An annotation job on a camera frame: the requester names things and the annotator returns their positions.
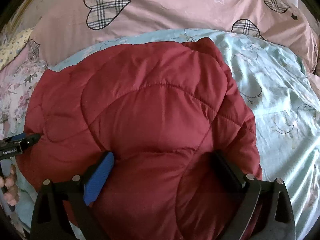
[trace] red quilted jacket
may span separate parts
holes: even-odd
[[[25,123],[42,137],[17,162],[39,190],[110,150],[115,166],[92,210],[111,239],[208,240],[239,205],[210,168],[210,152],[222,149],[261,179],[255,131],[209,38],[123,44],[44,72]]]

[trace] blue gripper pad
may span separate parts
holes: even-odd
[[[84,185],[83,200],[87,206],[97,199],[103,185],[105,184],[112,170],[114,163],[115,158],[113,156],[113,153],[108,152],[108,154],[98,166],[87,184]]]

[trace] metal bolt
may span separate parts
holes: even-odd
[[[254,176],[253,174],[251,174],[251,173],[248,173],[248,174],[246,175],[246,177],[247,177],[247,179],[249,179],[249,180],[254,180],[254,178],[255,178],[255,176]]]
[[[277,183],[279,183],[279,184],[283,184],[283,180],[280,179],[280,178],[277,178],[276,181],[277,181]]]
[[[81,179],[80,175],[75,175],[72,177],[72,180],[75,182],[79,181],[80,179]]]
[[[43,182],[43,185],[47,186],[50,184],[50,180],[49,179],[46,179],[44,182]]]

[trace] human hand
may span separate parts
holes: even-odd
[[[6,178],[0,177],[0,188],[6,186],[8,191],[4,193],[4,199],[11,206],[15,206],[19,201],[19,188],[15,184],[17,182],[16,167],[12,164],[10,167],[10,175]]]

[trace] yellow floral fabric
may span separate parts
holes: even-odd
[[[9,64],[27,44],[32,29],[26,29],[18,33],[8,43],[0,46],[0,70]]]

